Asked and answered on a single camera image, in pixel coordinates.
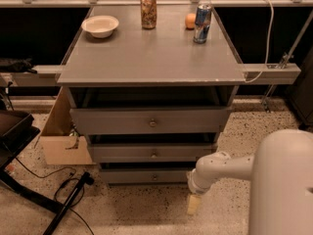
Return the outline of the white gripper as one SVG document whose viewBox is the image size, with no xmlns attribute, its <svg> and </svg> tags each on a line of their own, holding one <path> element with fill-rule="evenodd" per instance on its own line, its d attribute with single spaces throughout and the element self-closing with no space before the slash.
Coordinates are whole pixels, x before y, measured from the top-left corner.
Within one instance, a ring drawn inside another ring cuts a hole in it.
<svg viewBox="0 0 313 235">
<path fill-rule="evenodd" d="M 196 213 L 200 203 L 201 196 L 210 189 L 210 182 L 193 169 L 187 173 L 188 187 L 193 193 L 188 197 L 187 214 L 193 215 Z"/>
</svg>

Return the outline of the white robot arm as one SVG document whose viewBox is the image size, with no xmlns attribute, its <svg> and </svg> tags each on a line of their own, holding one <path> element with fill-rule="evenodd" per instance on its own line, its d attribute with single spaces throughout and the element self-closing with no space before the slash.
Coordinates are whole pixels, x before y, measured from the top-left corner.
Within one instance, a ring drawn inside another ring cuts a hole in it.
<svg viewBox="0 0 313 235">
<path fill-rule="evenodd" d="M 217 152 L 187 173 L 193 214 L 221 178 L 250 182 L 248 235 L 313 235 L 313 134 L 297 129 L 266 136 L 251 156 Z"/>
</svg>

